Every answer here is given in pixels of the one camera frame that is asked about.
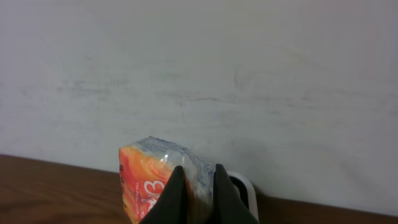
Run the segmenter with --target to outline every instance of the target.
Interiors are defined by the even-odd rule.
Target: wooden table
[[[398,218],[258,196],[261,223],[398,223]],[[119,174],[0,155],[0,223],[130,223]]]

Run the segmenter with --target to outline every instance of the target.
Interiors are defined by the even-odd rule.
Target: white wall
[[[1,0],[0,151],[175,141],[265,193],[398,215],[395,0]]]

